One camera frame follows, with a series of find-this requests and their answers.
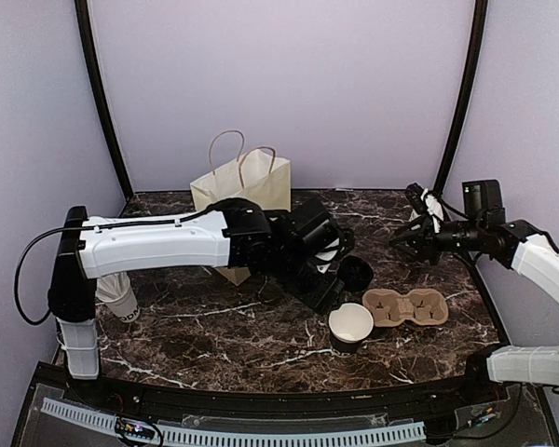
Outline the single black paper coffee cup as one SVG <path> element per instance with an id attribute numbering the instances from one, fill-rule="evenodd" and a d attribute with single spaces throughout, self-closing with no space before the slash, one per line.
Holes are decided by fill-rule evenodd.
<path id="1" fill-rule="evenodd" d="M 328 317 L 330 344 L 342 354 L 356 352 L 375 327 L 374 318 L 363 305 L 344 303 Z"/>

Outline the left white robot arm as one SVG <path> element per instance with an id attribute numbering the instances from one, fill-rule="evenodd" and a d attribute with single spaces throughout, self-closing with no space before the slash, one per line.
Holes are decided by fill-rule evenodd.
<path id="1" fill-rule="evenodd" d="M 340 226 L 317 199 L 287 211 L 263 210 L 236 197 L 192 214 L 120 219 L 89 216 L 77 206 L 55 232 L 61 239 L 48 313 L 61 326 L 75 388 L 93 406 L 113 397 L 112 384 L 100 376 L 94 304 L 98 279 L 175 266 L 246 267 L 275 278 L 323 314 L 345 288 L 329 266 L 354 246 L 352 230 Z"/>

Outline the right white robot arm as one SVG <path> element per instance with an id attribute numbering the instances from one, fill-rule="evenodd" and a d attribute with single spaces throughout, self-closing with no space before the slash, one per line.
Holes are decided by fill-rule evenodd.
<path id="1" fill-rule="evenodd" d="M 464 210 L 450 221 L 438 194 L 416 183 L 404 191 L 413 208 L 409 223 L 390 245 L 419 261 L 437 264 L 445 252 L 475 252 L 529 279 L 559 304 L 559 247 L 551 235 L 525 220 L 508 221 L 496 180 L 464 182 Z M 457 383 L 457 396 L 479 402 L 495 383 L 527 383 L 559 388 L 559 345 L 488 347 Z"/>

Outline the stack of black coffee lids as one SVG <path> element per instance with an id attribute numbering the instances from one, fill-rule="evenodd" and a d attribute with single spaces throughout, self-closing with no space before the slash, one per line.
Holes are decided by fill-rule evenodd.
<path id="1" fill-rule="evenodd" d="M 365 291 L 374 278 L 372 267 L 357 256 L 345 257 L 336 272 L 348 292 Z"/>

